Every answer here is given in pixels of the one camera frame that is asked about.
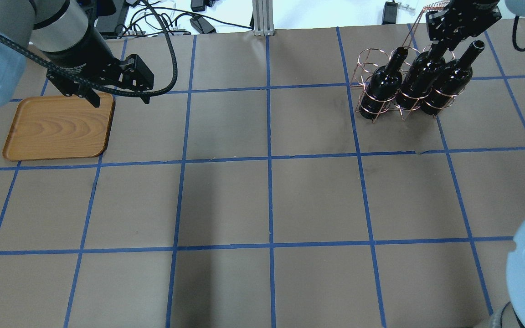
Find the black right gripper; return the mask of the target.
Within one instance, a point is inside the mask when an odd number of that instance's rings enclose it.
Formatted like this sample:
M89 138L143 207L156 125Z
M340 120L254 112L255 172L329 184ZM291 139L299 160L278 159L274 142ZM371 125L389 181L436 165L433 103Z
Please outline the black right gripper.
M426 14L429 40L453 51L463 40L477 37L502 19L498 0L450 0Z

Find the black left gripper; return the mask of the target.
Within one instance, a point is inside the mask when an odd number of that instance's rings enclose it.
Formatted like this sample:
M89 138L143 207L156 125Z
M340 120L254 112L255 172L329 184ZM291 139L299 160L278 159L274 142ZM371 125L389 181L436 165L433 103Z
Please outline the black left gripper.
M97 68L93 68L92 65L79 65L71 73L104 87L113 86L138 92L137 97L144 104L150 104L151 95L144 91L154 88L154 73L137 54L129 55L123 61L111 58L108 63ZM72 96L79 92L80 98L87 100L94 108L100 107L100 96L93 89L83 87L80 83L50 70L46 73L46 77L63 95Z

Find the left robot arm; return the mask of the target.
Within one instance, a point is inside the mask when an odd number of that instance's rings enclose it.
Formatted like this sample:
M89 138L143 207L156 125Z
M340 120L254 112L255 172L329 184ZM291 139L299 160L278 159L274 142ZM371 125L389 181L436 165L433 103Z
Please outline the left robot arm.
M154 74L138 55L118 60L76 0L0 0L0 36L20 49L33 44L76 76L133 92L150 91ZM0 106L11 99L26 57L0 41Z

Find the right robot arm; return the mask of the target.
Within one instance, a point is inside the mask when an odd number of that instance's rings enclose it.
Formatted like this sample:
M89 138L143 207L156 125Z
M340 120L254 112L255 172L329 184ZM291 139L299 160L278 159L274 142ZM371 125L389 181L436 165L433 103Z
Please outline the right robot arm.
M463 40L480 35L501 19L496 0L450 0L426 15L429 39L454 50ZM510 303L481 328L525 328L525 220L517 229L514 251L506 262L506 285Z

